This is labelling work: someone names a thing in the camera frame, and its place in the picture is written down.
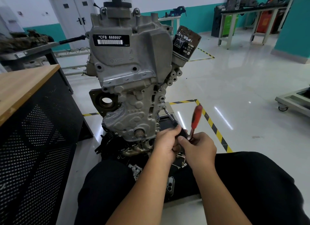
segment engine block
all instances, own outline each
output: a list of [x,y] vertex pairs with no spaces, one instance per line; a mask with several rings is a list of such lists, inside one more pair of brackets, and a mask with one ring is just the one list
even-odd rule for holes
[[201,36],[180,26],[172,39],[172,28],[162,25],[157,13],[142,16],[130,8],[130,3],[112,0],[104,2],[100,14],[91,14],[86,73],[97,76],[102,87],[90,96],[103,116],[103,128],[128,142],[142,141],[140,148],[148,151],[148,140],[160,131],[158,113],[165,106],[166,88],[182,75],[180,67]]

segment black oil cap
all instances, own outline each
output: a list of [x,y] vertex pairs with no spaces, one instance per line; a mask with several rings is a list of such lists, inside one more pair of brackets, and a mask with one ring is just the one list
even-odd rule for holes
[[189,59],[201,40],[201,36],[187,27],[180,26],[173,38],[173,51]]
[[131,3],[129,2],[122,2],[122,0],[112,0],[111,1],[108,1],[108,2],[104,2],[103,3],[103,6],[104,7],[122,7],[122,8],[131,8]]

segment perforated metal cabinet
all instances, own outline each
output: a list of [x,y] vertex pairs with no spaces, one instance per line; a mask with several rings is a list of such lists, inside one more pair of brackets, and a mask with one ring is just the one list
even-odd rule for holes
[[0,224],[55,224],[77,141],[92,137],[58,72],[0,136]]

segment white glossy floor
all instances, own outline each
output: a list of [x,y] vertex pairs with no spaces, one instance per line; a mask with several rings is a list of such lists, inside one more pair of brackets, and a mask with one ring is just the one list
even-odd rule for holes
[[[225,49],[225,42],[217,46],[217,38],[209,35],[202,35],[198,47],[215,59],[188,62],[182,69],[183,75],[168,88],[166,101],[198,99],[233,151],[263,153],[295,179],[304,196],[304,210],[310,216],[310,118],[291,110],[280,112],[274,101],[278,95],[307,87],[310,65],[270,55],[277,35],[270,36],[262,46],[261,37],[249,43],[250,31],[236,31],[230,50]],[[191,60],[204,58],[209,56],[196,50]],[[76,63],[74,57],[68,59]],[[98,80],[80,75],[67,78],[81,112],[97,112],[88,92],[100,87]],[[192,102],[172,106],[187,128],[195,105]],[[101,140],[102,118],[97,115],[85,119],[95,138],[78,144],[57,224],[73,224],[77,194],[87,172],[99,161],[94,149]],[[218,152],[224,152],[203,118],[198,131],[209,134]],[[201,202],[178,205],[163,212],[162,224],[189,223],[206,224]]]

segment wheel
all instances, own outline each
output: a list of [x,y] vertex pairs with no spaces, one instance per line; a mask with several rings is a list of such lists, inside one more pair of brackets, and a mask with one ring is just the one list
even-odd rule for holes
[[280,111],[287,111],[289,108],[288,107],[278,107],[278,109],[280,110]]

